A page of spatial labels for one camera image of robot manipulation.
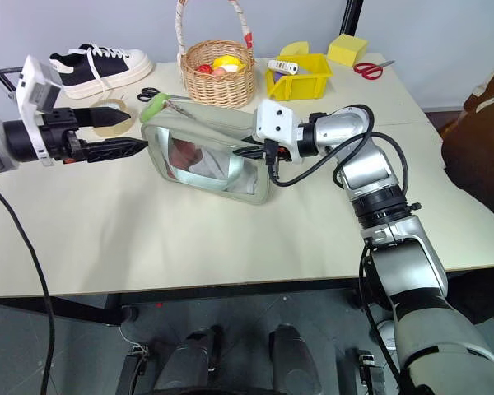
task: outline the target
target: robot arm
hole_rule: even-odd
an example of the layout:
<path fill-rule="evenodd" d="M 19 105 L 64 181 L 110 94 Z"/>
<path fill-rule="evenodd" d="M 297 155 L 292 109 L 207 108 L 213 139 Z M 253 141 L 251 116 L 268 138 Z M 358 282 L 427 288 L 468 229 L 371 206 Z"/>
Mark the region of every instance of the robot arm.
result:
<path fill-rule="evenodd" d="M 367 283 L 377 303 L 394 311 L 401 393 L 494 394 L 494 355 L 446 302 L 445 269 L 412 214 L 420 205 L 407 204 L 386 154 L 364 139 L 380 135 L 372 128 L 373 113 L 363 105 L 312 114 L 300 123 L 290 109 L 265 100 L 257 109 L 254 140 L 264 144 L 273 181 L 276 159 L 301 163 L 305 156 L 336 151 L 343 164 L 338 177 L 370 250 L 364 262 Z M 355 136 L 361 138 L 338 149 Z"/>
<path fill-rule="evenodd" d="M 0 173 L 16 169 L 19 162 L 39 160 L 44 166 L 53 165 L 53 159 L 65 164 L 97 162 L 132 156 L 147 146 L 130 137 L 102 142 L 77 138 L 79 128 L 113 126 L 130 116 L 109 107 L 54 109 L 59 84 L 58 75 L 27 57 L 16 88 L 21 120 L 0 121 Z"/>

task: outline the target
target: wicker basket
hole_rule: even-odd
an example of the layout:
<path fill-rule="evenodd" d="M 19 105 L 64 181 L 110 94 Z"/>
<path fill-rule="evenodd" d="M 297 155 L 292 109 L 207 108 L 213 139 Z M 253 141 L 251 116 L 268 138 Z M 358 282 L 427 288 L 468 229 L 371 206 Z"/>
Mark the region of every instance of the wicker basket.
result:
<path fill-rule="evenodd" d="M 234 109 L 246 105 L 254 94 L 253 41 L 240 5 L 236 0 L 229 0 L 240 18 L 246 46 L 235 41 L 208 39 L 194 45 L 185 53 L 182 18 L 187 1 L 178 0 L 175 30 L 179 45 L 178 63 L 190 97 L 206 105 Z M 195 70 L 201 64 L 212 64 L 215 58 L 223 55 L 236 56 L 245 64 L 245 67 L 239 72 L 228 72 L 223 76 L 212 76 Z"/>

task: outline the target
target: black sneaker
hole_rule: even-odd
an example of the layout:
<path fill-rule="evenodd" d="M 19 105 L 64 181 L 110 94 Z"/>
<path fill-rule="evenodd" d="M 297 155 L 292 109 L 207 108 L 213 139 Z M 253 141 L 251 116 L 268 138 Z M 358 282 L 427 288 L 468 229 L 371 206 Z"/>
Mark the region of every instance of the black sneaker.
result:
<path fill-rule="evenodd" d="M 95 44 L 70 49 L 67 55 L 54 53 L 49 61 L 60 74 L 66 95 L 72 99 L 139 81 L 154 66 L 139 49 L 113 49 Z"/>

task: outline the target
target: white wall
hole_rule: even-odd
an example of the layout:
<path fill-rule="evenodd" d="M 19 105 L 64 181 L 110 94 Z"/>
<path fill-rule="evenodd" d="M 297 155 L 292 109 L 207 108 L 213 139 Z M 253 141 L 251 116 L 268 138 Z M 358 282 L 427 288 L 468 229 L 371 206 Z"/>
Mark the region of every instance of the white wall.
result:
<path fill-rule="evenodd" d="M 424 108 L 460 107 L 494 68 L 494 0 L 374 0 L 357 34 Z"/>
<path fill-rule="evenodd" d="M 175 61 L 175 0 L 0 0 L 0 67 L 21 66 L 26 55 L 45 60 L 88 42 L 139 48 L 157 62 Z M 325 53 L 340 31 L 346 0 L 240 0 L 257 56 L 273 56 L 292 41 L 308 40 Z M 226 0 L 191 0 L 185 43 L 242 40 Z M 0 90 L 0 118 L 16 117 Z"/>

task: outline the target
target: yellow plastic bin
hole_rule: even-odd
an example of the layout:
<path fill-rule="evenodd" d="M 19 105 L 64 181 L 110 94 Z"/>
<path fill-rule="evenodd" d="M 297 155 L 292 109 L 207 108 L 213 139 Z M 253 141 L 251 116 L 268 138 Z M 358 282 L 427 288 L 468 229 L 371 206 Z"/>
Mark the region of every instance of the yellow plastic bin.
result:
<path fill-rule="evenodd" d="M 309 73 L 295 76 L 282 76 L 276 83 L 272 70 L 265 73 L 267 94 L 270 99 L 305 100 L 319 99 L 324 96 L 326 82 L 333 74 L 322 53 L 307 55 L 278 56 L 277 60 L 298 63 L 298 67 Z"/>

